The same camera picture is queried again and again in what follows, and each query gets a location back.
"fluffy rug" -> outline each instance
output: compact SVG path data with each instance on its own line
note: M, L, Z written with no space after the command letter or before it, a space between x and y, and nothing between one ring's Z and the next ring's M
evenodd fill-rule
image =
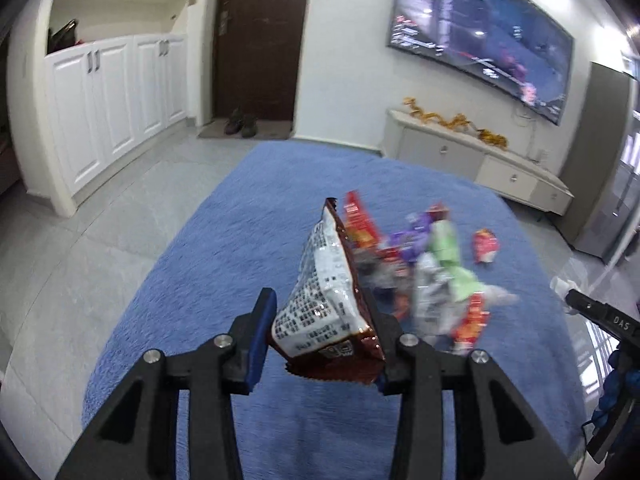
M263 286L282 304L303 243L325 197L351 189L386 232L408 213L442 200L458 230L465 265L520 301L495 311L479 346L520 389L569 455L585 420L575 355L561 305L511 211L490 190L454 176L363 152L306 142L258 145L207 198L160 257L111 335L84 400L92 418L148 348L177 354L224 332ZM487 267L472 263L471 237L493 230L502 248ZM399 399L373 387L293 377L268 352L262 381L233 400L244 477L388 478ZM178 424L178 478L188 477L186 410ZM446 479L454 478L453 421L446 402Z

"blue glove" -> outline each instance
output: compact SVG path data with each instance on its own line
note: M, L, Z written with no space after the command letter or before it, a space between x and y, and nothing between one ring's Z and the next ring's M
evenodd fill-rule
M591 422L595 429L593 434L598 433L598 430L607 423L610 410L618 402L620 391L622 391L622 382L620 380L620 374L616 368L618 367L618 360L620 358L620 350L616 350L609 356L609 365L613 368L611 373L604 379L604 394L600 397L598 407L593 411ZM640 370L629 370L625 374L625 386L626 390L634 397L640 400ZM620 432L618 438L611 446L611 450L615 451L634 431L634 428L640 425L640 410L638 406L640 402L636 402L633 412L629 416L628 421Z

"brown door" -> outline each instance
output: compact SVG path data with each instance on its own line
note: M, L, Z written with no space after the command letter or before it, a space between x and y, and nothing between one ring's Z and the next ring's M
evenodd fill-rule
M292 120L306 0L220 0L214 109Z

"tv stand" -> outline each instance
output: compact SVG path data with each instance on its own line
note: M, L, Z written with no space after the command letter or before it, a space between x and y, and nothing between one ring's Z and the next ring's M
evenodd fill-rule
M380 151L388 158L468 178L544 212L563 215L574 197L558 177L522 156L398 110L388 111Z

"brown and white snack bag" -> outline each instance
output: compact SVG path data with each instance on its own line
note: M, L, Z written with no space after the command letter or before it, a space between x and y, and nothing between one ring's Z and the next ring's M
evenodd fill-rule
M300 261L298 282L271 326L292 374L372 383L384 355L360 290L344 225L328 198Z

